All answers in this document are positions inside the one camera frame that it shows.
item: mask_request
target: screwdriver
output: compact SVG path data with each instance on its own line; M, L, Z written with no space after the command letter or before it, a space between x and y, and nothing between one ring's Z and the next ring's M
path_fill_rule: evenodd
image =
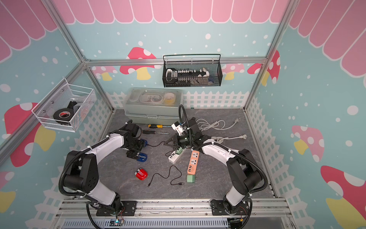
M161 133L161 132L155 132L154 130L143 130L143 134L169 134L169 133Z
M156 124L149 124L149 128L163 128L163 127L171 127L171 126L163 126L163 125L156 125Z

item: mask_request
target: wall-mounted basket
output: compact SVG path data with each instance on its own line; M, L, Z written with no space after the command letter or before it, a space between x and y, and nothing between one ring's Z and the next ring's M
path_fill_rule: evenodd
M33 114L45 128L69 132L76 132L97 100L94 89L69 84L65 78L53 89L52 95L49 94L32 109ZM70 102L78 105L59 111Z
M220 57L220 54L163 56L164 87L221 86Z

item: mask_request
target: metal base plate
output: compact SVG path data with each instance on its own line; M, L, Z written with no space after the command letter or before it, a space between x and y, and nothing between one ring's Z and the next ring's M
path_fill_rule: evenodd
M125 209L123 210L122 214L118 214L119 216L134 216L136 211L136 203L137 201L121 201L123 204L123 207ZM96 216L111 216L109 213L106 213L103 211L103 209L97 210Z
M225 207L223 204L223 200L211 200L210 202L210 206L211 206L211 210L212 210L212 215L229 215L226 211L225 211ZM246 213L249 211L249 206L247 205L247 203L243 203L241 202L240 206L245 209L245 211L240 208L240 210L235 213L234 215L246 215Z

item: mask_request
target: orange power strip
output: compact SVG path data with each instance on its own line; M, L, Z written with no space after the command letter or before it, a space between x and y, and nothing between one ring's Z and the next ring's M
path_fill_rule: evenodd
M191 159L189 161L187 173L190 175L196 174L197 162L198 162L199 152L196 150L192 151Z

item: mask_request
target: gray toolbox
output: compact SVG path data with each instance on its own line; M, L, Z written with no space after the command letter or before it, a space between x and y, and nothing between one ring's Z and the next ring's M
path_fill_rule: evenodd
M172 125L179 121L180 104L183 104L182 90L131 88L123 108L134 123Z

